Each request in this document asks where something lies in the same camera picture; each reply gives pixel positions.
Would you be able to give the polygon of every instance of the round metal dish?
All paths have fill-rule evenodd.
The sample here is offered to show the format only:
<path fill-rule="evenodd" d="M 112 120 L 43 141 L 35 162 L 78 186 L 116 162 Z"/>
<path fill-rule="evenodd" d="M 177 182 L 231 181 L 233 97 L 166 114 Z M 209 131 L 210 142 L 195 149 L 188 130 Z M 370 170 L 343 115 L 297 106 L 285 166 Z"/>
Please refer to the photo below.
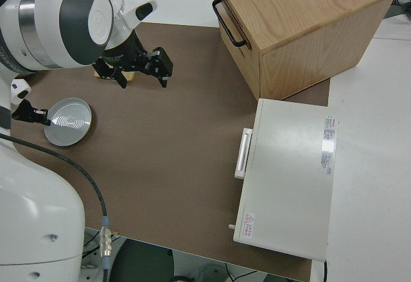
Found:
<path fill-rule="evenodd" d="M 91 109 L 79 98 L 68 98 L 49 109 L 50 126 L 44 127 L 46 138 L 57 146 L 69 146 L 79 142 L 91 126 Z"/>

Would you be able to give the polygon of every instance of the label sticker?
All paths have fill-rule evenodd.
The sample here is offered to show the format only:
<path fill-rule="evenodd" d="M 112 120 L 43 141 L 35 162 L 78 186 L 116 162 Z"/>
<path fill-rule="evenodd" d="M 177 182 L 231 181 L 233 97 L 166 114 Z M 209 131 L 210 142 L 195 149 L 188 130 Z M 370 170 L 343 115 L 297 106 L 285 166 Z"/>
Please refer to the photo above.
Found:
<path fill-rule="evenodd" d="M 324 122 L 324 134 L 322 136 L 321 168 L 322 171 L 331 175 L 333 172 L 333 158 L 335 150 L 335 125 L 336 119 L 328 115 Z"/>
<path fill-rule="evenodd" d="M 256 214 L 255 213 L 248 213 L 246 212 L 244 214 L 244 227 L 243 227 L 243 232 L 242 236 L 246 238 L 251 238 L 252 237 L 252 231 L 254 229 L 254 221 L 256 220 Z"/>

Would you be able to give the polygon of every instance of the warning triangle symbol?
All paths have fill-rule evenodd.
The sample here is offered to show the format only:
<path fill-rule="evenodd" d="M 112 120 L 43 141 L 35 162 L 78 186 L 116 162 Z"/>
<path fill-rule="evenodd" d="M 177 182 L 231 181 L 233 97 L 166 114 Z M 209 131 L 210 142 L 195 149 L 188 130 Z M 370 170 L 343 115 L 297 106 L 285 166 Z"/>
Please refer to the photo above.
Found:
<path fill-rule="evenodd" d="M 250 216 L 249 213 L 245 216 L 245 223 L 250 223 L 251 221 L 254 221 L 254 218 Z"/>

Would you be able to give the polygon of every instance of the wooden drawer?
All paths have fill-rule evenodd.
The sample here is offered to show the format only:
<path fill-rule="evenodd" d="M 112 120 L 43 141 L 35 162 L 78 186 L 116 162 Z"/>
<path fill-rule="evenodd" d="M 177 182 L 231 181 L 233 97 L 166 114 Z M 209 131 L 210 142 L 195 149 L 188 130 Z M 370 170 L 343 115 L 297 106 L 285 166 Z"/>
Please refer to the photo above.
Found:
<path fill-rule="evenodd" d="M 282 100 L 357 65 L 391 2 L 221 0 L 216 10 L 254 96 Z"/>

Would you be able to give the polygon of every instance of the black metal handle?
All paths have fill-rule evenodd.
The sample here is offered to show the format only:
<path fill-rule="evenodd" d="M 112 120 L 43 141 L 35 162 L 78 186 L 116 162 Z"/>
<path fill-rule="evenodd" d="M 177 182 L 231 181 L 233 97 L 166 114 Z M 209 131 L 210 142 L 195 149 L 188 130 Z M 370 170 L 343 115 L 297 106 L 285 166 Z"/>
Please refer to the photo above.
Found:
<path fill-rule="evenodd" d="M 214 13 L 217 15 L 217 19 L 220 21 L 221 25 L 223 26 L 225 32 L 227 33 L 227 36 L 229 36 L 230 41 L 231 41 L 232 44 L 234 44 L 237 48 L 239 48 L 240 46 L 245 46 L 247 44 L 247 41 L 246 40 L 236 41 L 236 39 L 234 39 L 234 37 L 232 36 L 231 31 L 229 30 L 227 25 L 224 23 L 224 20 L 221 17 L 220 13 L 218 12 L 216 6 L 220 3 L 222 3 L 222 2 L 223 2 L 223 0 L 214 0 L 213 1 L 213 10 L 214 10 Z"/>

